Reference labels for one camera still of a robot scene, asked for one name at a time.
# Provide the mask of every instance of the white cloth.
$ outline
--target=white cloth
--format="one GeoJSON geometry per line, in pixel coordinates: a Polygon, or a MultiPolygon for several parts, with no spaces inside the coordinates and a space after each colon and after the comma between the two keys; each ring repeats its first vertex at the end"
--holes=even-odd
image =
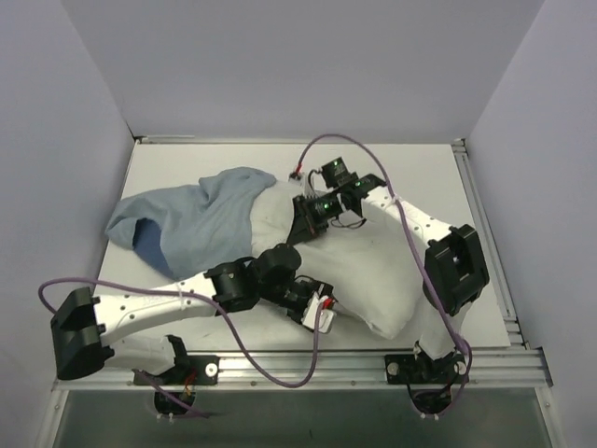
{"type": "MultiPolygon", "coordinates": [[[[265,189],[251,209],[252,250],[286,240],[294,216],[292,198],[301,188],[278,181],[265,189]]],[[[330,227],[324,236],[296,245],[302,257],[300,274],[334,286],[334,296],[372,331],[394,339],[414,313],[423,295],[422,279],[397,221],[367,222],[356,230],[330,227]]],[[[423,247],[418,247],[423,254],[423,247]]]]}

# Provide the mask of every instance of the gray wall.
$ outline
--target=gray wall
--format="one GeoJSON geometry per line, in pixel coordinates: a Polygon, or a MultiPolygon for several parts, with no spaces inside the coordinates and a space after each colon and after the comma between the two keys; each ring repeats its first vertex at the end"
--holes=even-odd
{"type": "Polygon", "coordinates": [[[571,446],[597,417],[597,2],[547,0],[469,139],[522,329],[571,446]]]}
{"type": "Polygon", "coordinates": [[[543,2],[63,3],[135,135],[446,143],[470,134],[543,2]]]}
{"type": "Polygon", "coordinates": [[[58,0],[2,2],[0,61],[0,445],[18,448],[55,377],[37,285],[96,274],[132,139],[58,0]]]}

